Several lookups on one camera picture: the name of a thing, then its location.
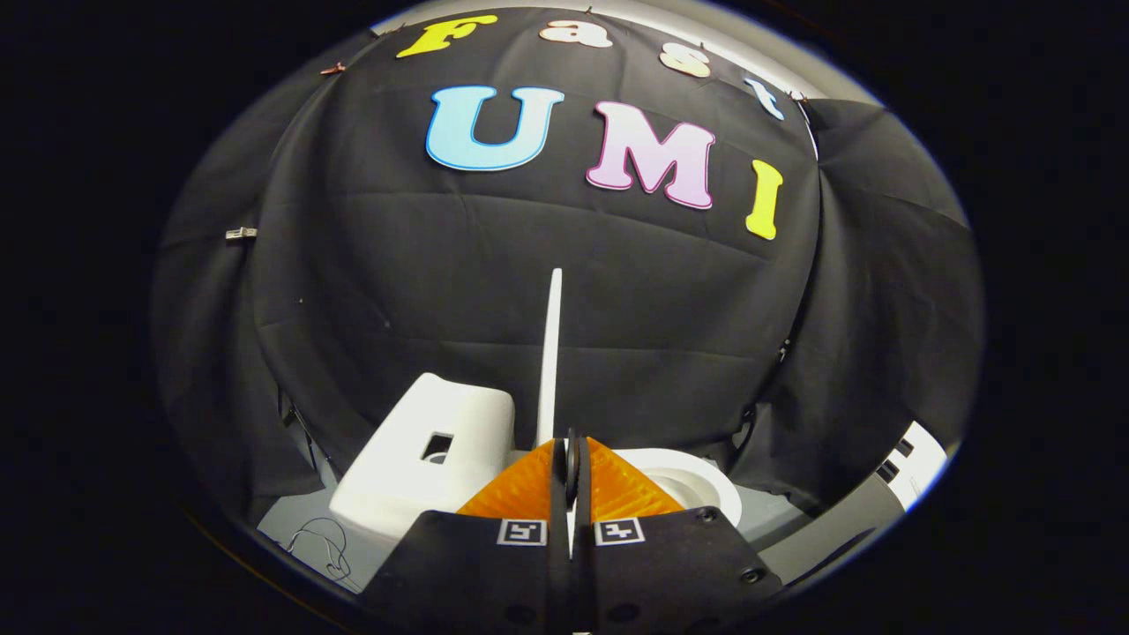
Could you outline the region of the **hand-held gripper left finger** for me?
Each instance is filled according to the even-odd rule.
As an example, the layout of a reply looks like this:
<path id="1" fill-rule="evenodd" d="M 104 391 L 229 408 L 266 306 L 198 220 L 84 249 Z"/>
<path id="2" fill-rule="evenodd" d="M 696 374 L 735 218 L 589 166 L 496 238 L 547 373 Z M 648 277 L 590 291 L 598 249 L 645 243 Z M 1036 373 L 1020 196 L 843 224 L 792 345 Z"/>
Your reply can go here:
<path id="1" fill-rule="evenodd" d="M 548 447 L 549 517 L 426 511 L 356 602 L 391 634 L 569 634 L 572 451 Z"/>

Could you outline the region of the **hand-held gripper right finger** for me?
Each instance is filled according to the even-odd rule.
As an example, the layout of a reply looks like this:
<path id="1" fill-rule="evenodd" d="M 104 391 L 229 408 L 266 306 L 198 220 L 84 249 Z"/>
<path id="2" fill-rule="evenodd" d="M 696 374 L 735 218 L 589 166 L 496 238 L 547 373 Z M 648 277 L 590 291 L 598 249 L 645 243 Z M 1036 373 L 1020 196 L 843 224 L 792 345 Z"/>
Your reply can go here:
<path id="1" fill-rule="evenodd" d="M 736 488 L 704 459 L 570 444 L 574 634 L 726 634 L 786 584 L 736 523 Z"/>

